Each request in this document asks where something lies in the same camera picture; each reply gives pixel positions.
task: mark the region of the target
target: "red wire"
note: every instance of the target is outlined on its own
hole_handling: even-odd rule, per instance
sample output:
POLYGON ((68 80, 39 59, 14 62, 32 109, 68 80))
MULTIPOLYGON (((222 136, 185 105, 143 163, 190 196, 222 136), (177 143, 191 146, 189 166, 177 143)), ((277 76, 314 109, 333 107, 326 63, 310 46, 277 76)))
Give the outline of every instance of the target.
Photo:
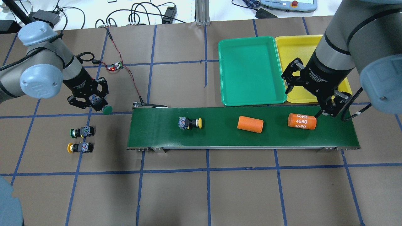
POLYGON ((135 90, 137 91, 137 94, 138 94, 138 96, 140 97, 141 95, 139 94, 137 85, 135 84, 133 73, 130 71, 130 69, 129 69, 126 65, 123 65, 123 67, 124 67, 124 68, 128 71, 128 73, 130 74, 131 80, 133 81, 133 84, 134 84, 134 87, 135 87, 135 90))
POLYGON ((110 72, 113 72, 113 70, 110 70, 110 69, 107 68, 107 65, 106 65, 105 62, 101 61, 101 63, 105 66, 106 70, 108 70, 108 71, 110 71, 110 72))
POLYGON ((116 44, 115 44, 115 41, 113 41, 113 39, 111 39, 111 41, 112 41, 113 45, 115 46, 116 50, 119 52, 120 59, 121 59, 121 63, 124 64, 123 58, 121 57, 121 53, 120 53, 119 49, 117 48, 117 46, 116 46, 116 44))
MULTIPOLYGON (((141 98, 141 95, 139 94, 139 91, 138 91, 137 85, 135 84, 135 81, 134 81, 134 76, 133 76, 133 73, 131 72, 131 70, 130 70, 130 69, 129 69, 129 68, 126 66, 126 65, 124 65, 123 57, 121 56, 121 53, 120 53, 119 49, 117 48, 115 41, 113 41, 113 39, 110 39, 110 40, 112 41, 112 43, 113 43, 113 45, 115 46, 115 48, 116 48, 117 52, 119 53, 121 63, 122 63, 122 65, 123 65, 123 67, 124 67, 124 68, 125 68, 125 69, 128 71, 128 73, 129 73, 129 75, 130 75, 130 77, 131 77, 131 80, 133 81, 133 84, 134 84, 135 90, 137 91, 138 96, 141 98)), ((112 71, 112 70, 110 70, 110 69, 107 69, 107 66, 106 66, 106 64, 105 64, 104 62, 102 62, 102 63, 104 64, 104 66, 105 66, 106 70, 108 70, 108 71, 112 71)))

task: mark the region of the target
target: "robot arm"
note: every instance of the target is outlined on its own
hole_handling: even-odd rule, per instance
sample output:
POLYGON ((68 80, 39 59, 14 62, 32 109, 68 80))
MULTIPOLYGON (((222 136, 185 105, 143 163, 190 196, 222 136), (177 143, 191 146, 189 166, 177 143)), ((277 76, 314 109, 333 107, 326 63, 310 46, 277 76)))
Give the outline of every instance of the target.
POLYGON ((107 81, 91 78, 61 36, 47 23, 29 23, 20 30, 18 37, 28 47, 26 60, 0 68, 0 103, 25 94, 50 98, 58 94, 63 82, 72 91, 72 96, 67 98, 69 104, 83 109, 92 107, 105 114, 111 112, 105 100, 109 93, 107 81))
POLYGON ((343 0, 307 65, 296 58, 285 69, 286 93, 303 86, 335 117, 351 101, 338 85, 356 67, 372 105, 402 113, 401 21, 402 0, 343 0))

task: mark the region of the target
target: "conveyor belt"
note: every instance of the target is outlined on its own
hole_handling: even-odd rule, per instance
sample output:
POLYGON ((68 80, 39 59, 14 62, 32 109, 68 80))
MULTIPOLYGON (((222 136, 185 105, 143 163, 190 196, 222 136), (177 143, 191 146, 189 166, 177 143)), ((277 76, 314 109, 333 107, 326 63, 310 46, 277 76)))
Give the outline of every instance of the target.
POLYGON ((287 126, 289 113, 315 115, 318 106, 138 108, 128 150, 360 148, 352 121, 320 116, 315 130, 287 126), (237 129, 240 115, 264 120, 262 133, 237 129), (179 117, 203 120, 203 128, 178 127, 179 117))

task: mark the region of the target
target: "orange cylinder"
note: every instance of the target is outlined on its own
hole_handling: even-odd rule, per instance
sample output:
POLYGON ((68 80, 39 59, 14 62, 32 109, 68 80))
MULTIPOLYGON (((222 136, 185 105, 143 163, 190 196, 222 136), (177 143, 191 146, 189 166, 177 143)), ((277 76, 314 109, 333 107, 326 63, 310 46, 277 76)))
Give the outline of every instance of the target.
POLYGON ((239 116, 239 122, 237 123, 237 128, 260 134, 263 131, 263 125, 264 121, 261 119, 239 116))
POLYGON ((317 125, 317 119, 310 115, 301 115, 290 113, 287 119, 287 125, 300 129, 315 129, 317 125))

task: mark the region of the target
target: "yellow tray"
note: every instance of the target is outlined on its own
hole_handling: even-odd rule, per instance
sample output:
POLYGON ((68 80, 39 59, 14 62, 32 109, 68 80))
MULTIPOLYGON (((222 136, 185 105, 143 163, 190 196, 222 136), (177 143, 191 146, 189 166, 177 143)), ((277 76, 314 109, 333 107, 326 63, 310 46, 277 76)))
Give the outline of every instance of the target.
MULTIPOLYGON (((287 65, 296 57, 300 58, 304 65, 307 64, 322 35, 300 35, 300 36, 282 36, 276 37, 279 60, 281 62, 282 72, 287 65)), ((352 94, 351 87, 347 78, 339 85, 338 90, 352 94)), ((295 86, 287 95, 287 101, 291 103, 316 103, 317 98, 309 93, 302 86, 295 86)))

